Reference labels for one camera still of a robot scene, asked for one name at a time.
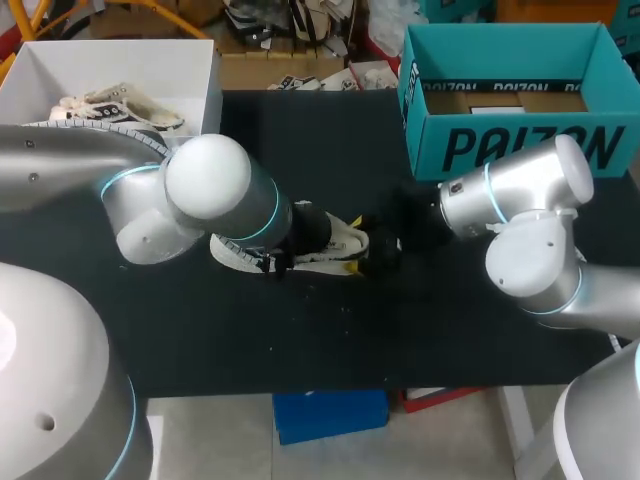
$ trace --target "white box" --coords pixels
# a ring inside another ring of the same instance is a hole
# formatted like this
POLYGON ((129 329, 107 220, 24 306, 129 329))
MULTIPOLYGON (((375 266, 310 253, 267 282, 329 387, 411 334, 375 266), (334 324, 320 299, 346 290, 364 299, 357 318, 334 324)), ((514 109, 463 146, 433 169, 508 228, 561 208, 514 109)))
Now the white box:
POLYGON ((0 88, 0 124, 45 121, 62 97, 128 82, 183 116, 187 135, 218 133, 219 64, 213 40, 28 42, 0 88))

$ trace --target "blue box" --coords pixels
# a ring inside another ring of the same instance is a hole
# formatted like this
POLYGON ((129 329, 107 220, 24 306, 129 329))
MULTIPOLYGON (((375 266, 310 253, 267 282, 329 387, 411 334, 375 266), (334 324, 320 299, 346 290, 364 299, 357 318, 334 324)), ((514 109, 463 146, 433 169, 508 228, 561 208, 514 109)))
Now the blue box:
POLYGON ((493 0, 420 0, 420 11, 430 23, 457 22, 464 15, 489 5, 493 0))
POLYGON ((601 24, 412 25, 398 98, 418 180, 446 180, 555 134, 596 177, 620 177, 640 147, 640 85, 601 24), (580 92, 586 111, 429 113, 425 92, 580 92))
POLYGON ((389 418, 382 390, 274 394, 281 445, 383 427, 389 418))

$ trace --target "teal box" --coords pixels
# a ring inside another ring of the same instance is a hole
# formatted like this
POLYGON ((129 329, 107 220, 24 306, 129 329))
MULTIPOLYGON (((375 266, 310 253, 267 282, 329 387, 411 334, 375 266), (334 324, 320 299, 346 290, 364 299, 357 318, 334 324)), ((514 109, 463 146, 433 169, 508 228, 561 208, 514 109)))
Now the teal box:
POLYGON ((619 0, 609 27, 623 55, 640 51, 640 0, 619 0))
POLYGON ((553 135, 572 135, 596 177, 640 147, 640 85, 601 24, 409 26, 398 86, 411 168, 446 180, 553 135), (587 112, 431 115, 426 90, 579 91, 587 112))
POLYGON ((420 0, 420 11, 430 23, 457 22, 464 15, 492 2, 493 0, 420 0))

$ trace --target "blue light ring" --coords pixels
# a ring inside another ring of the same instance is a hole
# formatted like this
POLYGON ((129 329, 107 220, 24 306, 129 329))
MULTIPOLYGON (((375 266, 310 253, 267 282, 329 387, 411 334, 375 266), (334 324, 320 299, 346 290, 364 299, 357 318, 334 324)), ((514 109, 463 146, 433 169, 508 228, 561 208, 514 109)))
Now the blue light ring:
POLYGON ((564 310, 569 305, 571 305, 573 301, 576 299, 576 297, 578 296, 578 293, 580 293, 580 289, 582 288, 582 269, 580 267, 578 267, 578 273, 579 273, 579 277, 578 277, 578 286, 576 287, 576 291, 573 292, 573 295, 571 295, 571 298, 567 301, 567 303, 565 303, 561 307, 555 308, 549 312, 530 312, 529 310, 526 310, 524 308, 522 310, 532 315, 553 315, 554 313, 560 313, 562 310, 564 310))
POLYGON ((489 200, 491 200, 491 205, 493 205, 493 209, 496 211, 496 215, 502 223, 507 223, 507 218, 500 210, 500 206, 498 205, 498 201, 493 193, 493 187, 491 186, 491 179, 489 178, 489 164, 484 164, 484 184, 487 188, 487 194, 489 195, 489 200))
POLYGON ((242 237, 242 238, 229 238, 229 240, 231 240, 232 242, 242 242, 244 240, 251 240, 254 237, 257 237, 258 235, 260 235, 261 233, 263 233, 267 228, 269 228, 269 226, 271 225, 271 223, 273 222, 274 218, 276 218, 276 214, 278 213, 278 207, 280 206, 280 192, 278 191, 278 186, 276 185, 276 182, 273 180, 273 178, 271 179, 271 182, 273 183, 273 188, 276 191, 276 206, 273 209, 273 213, 271 214, 271 218, 269 219, 269 221, 265 224, 264 227, 262 227, 260 230, 258 230, 256 233, 249 235, 247 237, 242 237))
POLYGON ((104 187, 102 187, 102 190, 100 191, 100 199, 104 199, 104 194, 106 193, 106 191, 121 178, 124 178, 133 173, 145 172, 147 170, 158 170, 159 168, 160 165, 143 165, 141 167, 131 168, 129 170, 124 170, 122 172, 116 173, 107 183, 104 184, 104 187))
POLYGON ((127 377, 127 380, 129 380, 129 386, 131 387, 131 400, 133 402, 133 418, 131 419, 131 428, 129 429, 129 436, 127 437, 127 441, 124 444, 124 448, 122 449, 120 456, 116 460, 116 463, 113 464, 113 468, 111 468, 111 471, 107 474, 104 480, 113 480, 113 478, 115 478, 116 472, 120 468, 120 465, 122 465, 124 458, 127 456, 127 452, 129 451, 129 447, 131 446, 131 442, 133 441, 133 432, 136 429, 136 419, 138 417, 136 392, 133 390, 133 383, 131 383, 131 379, 127 377))

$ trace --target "table leg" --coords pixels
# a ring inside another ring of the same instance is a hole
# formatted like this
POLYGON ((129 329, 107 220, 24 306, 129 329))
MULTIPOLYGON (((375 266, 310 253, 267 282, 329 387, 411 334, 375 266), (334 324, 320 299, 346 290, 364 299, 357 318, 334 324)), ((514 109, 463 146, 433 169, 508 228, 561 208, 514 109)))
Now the table leg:
POLYGON ((542 480, 558 460, 553 415, 536 435, 522 387, 501 387, 498 398, 515 460, 517 480, 542 480))
POLYGON ((514 466, 517 480, 542 480, 558 461, 553 443, 553 415, 518 457, 514 466))

